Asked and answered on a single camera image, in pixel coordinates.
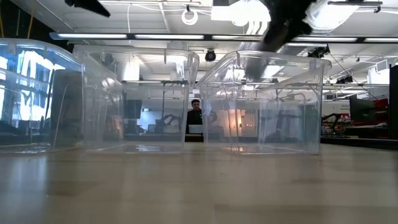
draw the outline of fluorescent light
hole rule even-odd
[[[366,38],[365,42],[398,42],[398,38]]]
[[[383,4],[382,1],[367,1],[367,2],[360,2],[360,1],[330,1],[328,2],[329,5],[335,6],[380,6]]]
[[[136,39],[188,39],[203,40],[204,35],[173,35],[173,34],[136,34]]]
[[[312,44],[312,43],[287,43],[289,47],[327,47],[327,44]]]
[[[105,0],[99,0],[101,4],[105,5],[130,5],[130,4],[154,4],[158,5],[159,3],[165,4],[165,5],[184,5],[184,4],[189,4],[191,6],[199,6],[201,5],[201,2],[192,2],[192,1],[105,1]]]
[[[130,81],[130,80],[123,80],[123,83],[162,83],[162,81]]]
[[[177,97],[148,97],[150,100],[179,100]]]
[[[261,35],[214,35],[213,40],[251,40],[258,41],[262,39]]]
[[[58,34],[66,39],[126,39],[126,34]]]
[[[296,37],[295,41],[308,42],[356,42],[356,37]]]

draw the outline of person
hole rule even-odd
[[[189,133],[188,125],[202,125],[200,101],[192,100],[192,110],[188,112],[187,116],[187,133]]]

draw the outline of transparent storage container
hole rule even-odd
[[[181,152],[197,54],[94,45],[75,46],[74,54],[85,65],[85,149]]]
[[[330,67],[269,52],[226,55],[198,82],[206,145],[240,154],[317,154],[322,77]]]
[[[60,47],[0,39],[0,152],[38,153],[81,143],[81,65]]]

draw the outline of security camera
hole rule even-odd
[[[207,62],[214,62],[214,60],[216,60],[216,53],[214,53],[214,50],[207,50],[205,59]]]

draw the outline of computer monitor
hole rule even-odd
[[[376,122],[376,109],[372,100],[350,98],[349,112],[352,121]]]
[[[126,100],[124,116],[129,119],[140,119],[142,100]]]

